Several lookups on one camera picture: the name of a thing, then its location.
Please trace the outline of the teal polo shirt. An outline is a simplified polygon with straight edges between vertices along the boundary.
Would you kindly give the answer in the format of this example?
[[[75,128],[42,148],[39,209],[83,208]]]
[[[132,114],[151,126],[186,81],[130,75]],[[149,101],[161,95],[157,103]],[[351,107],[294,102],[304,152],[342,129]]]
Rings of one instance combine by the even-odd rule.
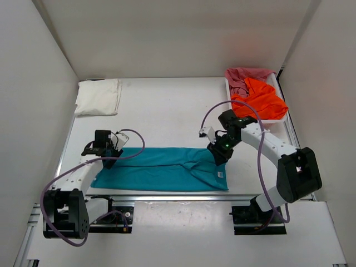
[[[148,147],[131,158],[103,169],[95,189],[203,192],[228,191],[225,165],[217,166],[208,149]]]

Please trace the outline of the orange shirt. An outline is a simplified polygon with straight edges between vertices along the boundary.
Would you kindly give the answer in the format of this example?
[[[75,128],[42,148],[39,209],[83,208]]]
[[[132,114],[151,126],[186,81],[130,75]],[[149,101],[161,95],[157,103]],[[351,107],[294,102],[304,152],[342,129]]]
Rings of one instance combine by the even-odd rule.
[[[234,94],[231,99],[247,103],[259,114],[261,120],[281,120],[289,111],[285,102],[276,95],[273,86],[250,77],[245,78],[244,82],[249,95],[242,97]]]

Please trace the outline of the white t shirt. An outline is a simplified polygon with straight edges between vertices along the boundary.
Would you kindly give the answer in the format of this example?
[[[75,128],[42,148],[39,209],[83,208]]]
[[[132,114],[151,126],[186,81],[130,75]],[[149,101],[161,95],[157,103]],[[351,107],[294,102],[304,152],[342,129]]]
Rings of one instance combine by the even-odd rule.
[[[122,82],[117,79],[78,83],[75,116],[113,116],[120,103]]]

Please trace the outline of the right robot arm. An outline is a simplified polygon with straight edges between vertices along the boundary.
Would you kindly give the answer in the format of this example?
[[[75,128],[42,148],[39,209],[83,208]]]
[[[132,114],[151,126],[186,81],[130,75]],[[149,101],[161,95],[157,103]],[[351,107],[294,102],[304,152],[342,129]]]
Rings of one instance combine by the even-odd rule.
[[[262,156],[272,162],[277,169],[276,185],[263,188],[263,193],[250,200],[245,217],[263,222],[272,217],[281,217],[277,208],[294,203],[319,190],[322,180],[312,149],[299,149],[284,143],[264,129],[263,124],[251,117],[237,117],[233,110],[224,111],[219,117],[224,134],[218,135],[212,127],[201,126],[200,137],[207,137],[207,149],[212,153],[216,165],[227,163],[234,147],[243,142],[254,147],[257,152],[258,174],[261,175]]]

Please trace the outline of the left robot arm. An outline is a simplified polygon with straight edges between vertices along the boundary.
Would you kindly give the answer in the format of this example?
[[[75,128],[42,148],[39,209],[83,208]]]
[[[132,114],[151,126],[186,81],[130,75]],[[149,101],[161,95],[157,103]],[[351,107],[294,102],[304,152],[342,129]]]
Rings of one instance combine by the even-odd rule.
[[[122,132],[95,131],[94,140],[81,153],[82,167],[71,171],[58,189],[44,193],[43,208],[48,217],[43,221],[45,238],[58,238],[59,232],[68,239],[84,239],[91,224],[98,220],[109,223],[116,218],[117,210],[109,196],[94,196],[87,200],[85,197],[99,172],[114,166],[128,140],[129,137]]]

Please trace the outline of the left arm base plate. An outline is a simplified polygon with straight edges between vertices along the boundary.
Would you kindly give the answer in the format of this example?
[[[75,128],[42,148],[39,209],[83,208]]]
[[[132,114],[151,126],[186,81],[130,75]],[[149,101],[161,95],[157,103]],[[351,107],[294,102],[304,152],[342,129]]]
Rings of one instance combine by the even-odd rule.
[[[134,203],[114,201],[109,211],[117,210],[115,213],[107,215],[103,219],[90,225],[89,233],[102,234],[130,234],[134,220]]]

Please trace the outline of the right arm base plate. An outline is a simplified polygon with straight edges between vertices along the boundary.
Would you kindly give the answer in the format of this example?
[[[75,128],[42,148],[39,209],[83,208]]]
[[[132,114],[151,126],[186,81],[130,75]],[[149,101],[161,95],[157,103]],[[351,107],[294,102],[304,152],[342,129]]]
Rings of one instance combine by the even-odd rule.
[[[273,210],[254,213],[249,206],[232,206],[234,235],[286,235],[285,224]]]

